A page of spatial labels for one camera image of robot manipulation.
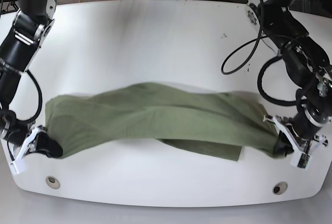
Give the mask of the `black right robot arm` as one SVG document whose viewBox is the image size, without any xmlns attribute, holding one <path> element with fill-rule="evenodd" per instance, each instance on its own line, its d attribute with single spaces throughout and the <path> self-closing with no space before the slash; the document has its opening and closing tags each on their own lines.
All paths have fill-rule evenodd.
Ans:
<svg viewBox="0 0 332 224">
<path fill-rule="evenodd" d="M 32 136 L 33 124 L 42 111 L 42 91 L 29 65 L 54 24 L 57 0 L 18 0 L 18 3 L 12 26 L 1 44 L 1 139 L 8 148 L 22 147 L 24 140 Z M 26 120 L 18 119 L 9 108 L 23 73 L 31 78 L 38 95 L 36 113 Z"/>
</svg>

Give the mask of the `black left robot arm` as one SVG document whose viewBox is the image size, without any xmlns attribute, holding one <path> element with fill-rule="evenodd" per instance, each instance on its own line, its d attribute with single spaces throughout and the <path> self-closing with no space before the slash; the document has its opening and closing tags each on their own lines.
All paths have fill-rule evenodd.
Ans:
<svg viewBox="0 0 332 224">
<path fill-rule="evenodd" d="M 276 56 L 266 62 L 257 78 L 260 95 L 268 102 L 297 109 L 292 118 L 284 118 L 280 127 L 278 153 L 300 149 L 308 157 L 318 131 L 331 119 L 331 64 L 325 50 L 289 11 L 295 0 L 248 0 L 247 16 L 258 27 L 254 45 L 264 40 Z M 267 68 L 283 61 L 286 71 L 298 87 L 293 101 L 278 100 L 263 89 Z"/>
</svg>

